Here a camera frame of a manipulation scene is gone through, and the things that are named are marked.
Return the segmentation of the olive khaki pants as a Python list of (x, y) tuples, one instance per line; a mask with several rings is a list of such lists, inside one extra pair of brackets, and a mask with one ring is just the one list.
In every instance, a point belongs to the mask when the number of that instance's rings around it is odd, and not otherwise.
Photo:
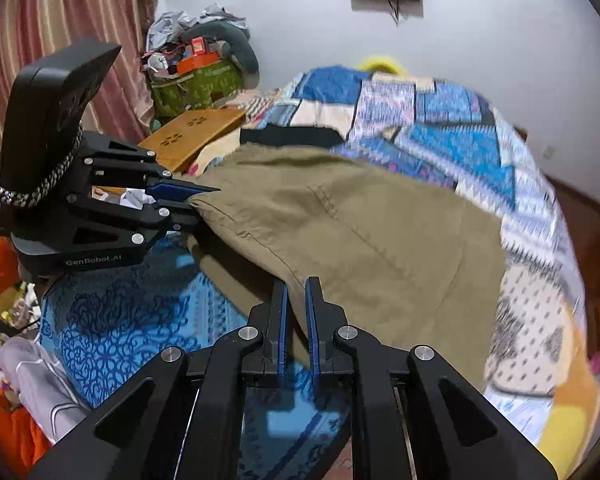
[(215, 235), (349, 322), (401, 349), (429, 344), (484, 385), (505, 270), (501, 221), (440, 186), (321, 148), (246, 144), (198, 178), (192, 204)]

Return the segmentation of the wooden lap desk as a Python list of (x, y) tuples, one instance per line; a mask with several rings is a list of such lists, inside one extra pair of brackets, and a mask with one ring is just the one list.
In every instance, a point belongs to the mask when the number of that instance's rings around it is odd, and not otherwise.
[[(132, 154), (132, 148), (144, 164), (157, 164), (174, 174), (186, 174), (201, 150), (212, 141), (240, 127), (246, 113), (236, 108), (222, 110), (189, 110), (151, 133), (140, 144), (121, 143), (110, 139), (108, 148)], [(109, 193), (121, 196), (127, 188), (146, 190), (154, 185), (151, 177), (129, 177), (129, 170), (99, 169), (94, 171), (91, 190), (96, 194)]]

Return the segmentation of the blue patchwork bedspread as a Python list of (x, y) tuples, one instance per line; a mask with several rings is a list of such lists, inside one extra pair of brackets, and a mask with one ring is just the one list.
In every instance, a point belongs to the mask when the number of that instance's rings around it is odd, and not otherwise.
[[(272, 101), (245, 102), (247, 128), (206, 145), (199, 177), (274, 128), (333, 128), (335, 154), (447, 188), (501, 221), (505, 272), (486, 398), (567, 478), (591, 441), (600, 386), (585, 356), (584, 283), (562, 206), (516, 129), (478, 93), (440, 79), (340, 67), (301, 74)], [(159, 243), (139, 266), (63, 278), (45, 295), (41, 346), (89, 406), (162, 344), (192, 349), (245, 321), (254, 299), (215, 256)]]

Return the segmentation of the green patterned bag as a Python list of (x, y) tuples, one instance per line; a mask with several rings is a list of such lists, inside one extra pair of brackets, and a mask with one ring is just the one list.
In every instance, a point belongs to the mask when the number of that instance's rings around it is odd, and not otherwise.
[(205, 110), (236, 90), (242, 90), (242, 72), (222, 60), (188, 74), (150, 84), (157, 118), (174, 118), (186, 110)]

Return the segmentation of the folded black garment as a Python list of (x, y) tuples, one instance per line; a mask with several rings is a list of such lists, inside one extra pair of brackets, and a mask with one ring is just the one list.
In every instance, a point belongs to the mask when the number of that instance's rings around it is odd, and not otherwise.
[(259, 144), (270, 148), (284, 146), (314, 146), (314, 148), (334, 148), (344, 143), (337, 130), (321, 127), (281, 127), (266, 125), (263, 129), (240, 130), (241, 144)]

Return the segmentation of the orange box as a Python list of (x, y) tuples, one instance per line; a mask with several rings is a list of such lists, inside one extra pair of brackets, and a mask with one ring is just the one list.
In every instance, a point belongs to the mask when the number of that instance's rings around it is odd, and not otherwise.
[(216, 52), (192, 55), (188, 58), (183, 58), (178, 62), (178, 64), (176, 64), (176, 71), (179, 75), (184, 75), (193, 70), (200, 70), (201, 68), (219, 62), (220, 59), (221, 57)]

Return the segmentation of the grey plush toy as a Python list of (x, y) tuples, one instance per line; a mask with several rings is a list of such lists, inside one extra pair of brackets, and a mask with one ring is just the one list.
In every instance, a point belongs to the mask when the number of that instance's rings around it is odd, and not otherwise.
[(244, 73), (253, 75), (259, 71), (257, 55), (249, 43), (249, 34), (245, 30), (227, 21), (198, 23), (181, 33), (180, 39), (189, 42), (197, 37), (211, 42), (221, 41), (222, 55), (229, 58)]

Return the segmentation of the striped pink curtain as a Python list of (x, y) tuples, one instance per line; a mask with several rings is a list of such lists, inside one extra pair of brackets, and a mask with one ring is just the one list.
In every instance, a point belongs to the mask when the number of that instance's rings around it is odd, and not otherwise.
[(0, 151), (26, 68), (79, 66), (50, 107), (53, 132), (84, 129), (129, 144), (147, 138), (154, 101), (140, 59), (157, 0), (0, 0)]

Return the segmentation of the yellow curved headboard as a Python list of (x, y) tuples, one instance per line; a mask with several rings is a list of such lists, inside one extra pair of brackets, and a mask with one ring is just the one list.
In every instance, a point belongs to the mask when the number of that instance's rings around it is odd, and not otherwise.
[(393, 58), (388, 56), (373, 55), (368, 58), (364, 58), (362, 62), (359, 62), (356, 66), (357, 70), (361, 72), (369, 73), (384, 73), (394, 76), (406, 76), (407, 72), (404, 68), (396, 62)]

